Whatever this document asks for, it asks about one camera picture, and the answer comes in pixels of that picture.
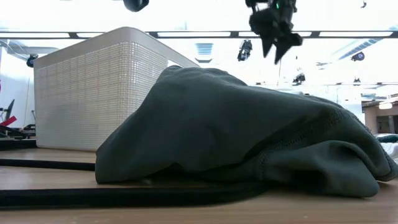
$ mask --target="basket mesh pattern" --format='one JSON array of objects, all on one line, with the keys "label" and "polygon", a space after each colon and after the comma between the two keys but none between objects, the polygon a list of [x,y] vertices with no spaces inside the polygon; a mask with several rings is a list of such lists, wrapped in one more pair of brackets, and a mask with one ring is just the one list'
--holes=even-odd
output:
[{"label": "basket mesh pattern", "polygon": [[37,145],[95,151],[140,107],[167,63],[121,42],[36,69]]}]

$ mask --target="ceiling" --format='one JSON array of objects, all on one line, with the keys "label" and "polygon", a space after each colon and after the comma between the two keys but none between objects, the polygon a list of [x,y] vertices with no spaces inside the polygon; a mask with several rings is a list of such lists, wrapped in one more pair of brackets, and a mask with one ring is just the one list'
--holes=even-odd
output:
[{"label": "ceiling", "polygon": [[[294,30],[388,30],[398,24],[398,1],[367,0],[367,3],[368,6],[361,9],[363,0],[297,0]],[[122,1],[112,0],[4,0],[1,6],[10,9],[0,13],[0,30],[7,31],[106,32],[121,26],[144,31],[249,30],[248,17],[251,14],[244,0],[151,0],[149,6],[138,13],[126,10]],[[201,66],[226,70],[249,84],[291,85],[292,79],[300,72],[305,74],[308,88],[351,83],[355,77],[363,83],[398,82],[396,59],[393,57],[398,51],[397,39],[384,39],[362,50],[366,59],[361,62],[353,62],[350,57],[338,60],[349,51],[354,41],[361,43],[367,40],[307,39],[301,47],[291,49],[278,65],[273,64],[274,49],[271,56],[262,57],[259,39],[252,40],[252,55],[245,62],[236,59],[242,41],[239,39],[160,41],[192,60],[198,58],[195,44],[213,44],[211,62]],[[33,50],[62,49],[79,41],[16,42]],[[375,92],[378,87],[381,86],[363,85],[360,88]],[[379,92],[392,94],[390,92],[394,89],[383,86]]]}]

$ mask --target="camera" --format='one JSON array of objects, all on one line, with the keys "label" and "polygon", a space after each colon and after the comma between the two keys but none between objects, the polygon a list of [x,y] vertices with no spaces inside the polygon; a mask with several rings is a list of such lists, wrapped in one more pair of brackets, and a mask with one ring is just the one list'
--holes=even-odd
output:
[{"label": "camera", "polygon": [[31,54],[29,58],[26,61],[26,65],[30,68],[33,68],[33,62],[35,59],[37,59],[39,56],[37,54]]},{"label": "camera", "polygon": [[351,60],[354,61],[354,62],[356,62],[357,60],[362,61],[364,59],[365,59],[365,54],[362,53],[362,52],[360,52],[360,53],[358,53],[358,54],[356,54],[356,55],[351,57]]},{"label": "camera", "polygon": [[244,40],[239,48],[238,61],[242,62],[250,57],[250,51],[253,49],[253,45],[250,40]]},{"label": "camera", "polygon": [[301,85],[302,82],[305,81],[305,75],[304,73],[300,73],[293,79],[293,83],[296,85]]}]

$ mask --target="red object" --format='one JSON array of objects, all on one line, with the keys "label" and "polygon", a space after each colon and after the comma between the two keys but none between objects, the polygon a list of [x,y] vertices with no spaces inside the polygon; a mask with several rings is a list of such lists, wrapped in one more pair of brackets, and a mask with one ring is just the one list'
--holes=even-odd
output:
[{"label": "red object", "polygon": [[15,116],[10,117],[9,119],[3,121],[0,123],[1,126],[9,126],[10,124],[14,123],[17,121],[17,118]]}]

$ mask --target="dark green cloth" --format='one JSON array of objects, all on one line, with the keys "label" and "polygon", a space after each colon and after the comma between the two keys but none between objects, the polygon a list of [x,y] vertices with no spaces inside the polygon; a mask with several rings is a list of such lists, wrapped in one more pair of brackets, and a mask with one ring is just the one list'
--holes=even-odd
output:
[{"label": "dark green cloth", "polygon": [[388,136],[377,137],[377,140],[382,143],[395,143],[398,142],[398,134],[391,134]]},{"label": "dark green cloth", "polygon": [[102,184],[164,169],[354,197],[375,195],[377,180],[398,174],[369,130],[335,103],[178,66],[162,72],[141,107],[99,147],[95,173]]}]

